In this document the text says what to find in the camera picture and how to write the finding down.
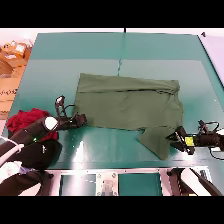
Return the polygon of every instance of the white wall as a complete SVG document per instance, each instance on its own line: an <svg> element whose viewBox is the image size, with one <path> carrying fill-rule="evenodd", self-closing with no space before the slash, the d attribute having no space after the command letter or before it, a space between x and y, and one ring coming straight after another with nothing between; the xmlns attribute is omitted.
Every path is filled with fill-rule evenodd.
<svg viewBox="0 0 224 224"><path fill-rule="evenodd" d="M0 45L7 42L31 39L35 41L38 33L50 32L123 32L123 28L0 28ZM202 32L212 36L224 36L224 28L127 28L127 32L194 34Z"/></svg>

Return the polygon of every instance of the green cloth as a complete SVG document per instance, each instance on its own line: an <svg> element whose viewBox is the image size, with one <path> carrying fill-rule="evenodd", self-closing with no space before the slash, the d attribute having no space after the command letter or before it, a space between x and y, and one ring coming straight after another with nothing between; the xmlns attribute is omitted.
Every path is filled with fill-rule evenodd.
<svg viewBox="0 0 224 224"><path fill-rule="evenodd" d="M160 159L167 159L166 136L182 125L179 82L119 76L80 74L76 111L89 126L127 130L144 129L139 141Z"/></svg>

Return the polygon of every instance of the yellow tag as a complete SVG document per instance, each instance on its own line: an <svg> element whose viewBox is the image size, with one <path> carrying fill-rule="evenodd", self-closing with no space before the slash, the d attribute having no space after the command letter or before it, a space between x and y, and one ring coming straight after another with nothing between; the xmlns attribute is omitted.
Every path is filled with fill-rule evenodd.
<svg viewBox="0 0 224 224"><path fill-rule="evenodd" d="M185 137L185 142L187 146L194 146L193 137Z"/></svg>

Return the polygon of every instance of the table surface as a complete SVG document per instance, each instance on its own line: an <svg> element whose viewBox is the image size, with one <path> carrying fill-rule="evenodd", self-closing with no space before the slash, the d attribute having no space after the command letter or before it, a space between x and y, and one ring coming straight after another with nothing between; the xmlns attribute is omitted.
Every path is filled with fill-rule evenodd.
<svg viewBox="0 0 224 224"><path fill-rule="evenodd" d="M81 72L117 75L119 70L120 76L143 78L155 76L156 79L156 70L161 65L170 71L166 77L158 76L160 79L161 77L172 79L171 73L174 67L183 71L179 81L185 85L184 91L189 89L189 94L182 92L180 95L185 110L184 124L189 132L197 130L199 117L217 120L224 127L222 84L199 38L193 35L38 34L9 116L18 113L19 109L32 108L48 110L52 115L56 115L54 101L58 96L64 95L66 104L74 103ZM164 72L166 69L161 70L161 74L165 74ZM184 77L188 75L191 82L185 82ZM138 131L96 127L62 131L59 141L63 145L63 150L59 160L52 164L50 169L207 165L213 182L224 192L220 178L224 174L224 162L211 158L207 149L198 149L194 156L171 149L170 158L161 161L138 142L138 134Z"/></svg>

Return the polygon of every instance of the red cloth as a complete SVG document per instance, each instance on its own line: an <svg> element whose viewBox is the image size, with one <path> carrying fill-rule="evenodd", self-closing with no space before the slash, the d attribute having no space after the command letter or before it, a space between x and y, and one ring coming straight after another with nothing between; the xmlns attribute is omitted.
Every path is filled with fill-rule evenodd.
<svg viewBox="0 0 224 224"><path fill-rule="evenodd" d="M19 110L17 115L14 115L11 118L9 118L8 122L6 123L6 126L9 131L15 133L25 128L26 126L34 123L36 120L49 115L50 114L47 111L35 108L33 108L31 111L28 112ZM47 139L58 140L58 132L57 131L50 132L47 136L41 139L41 142Z"/></svg>

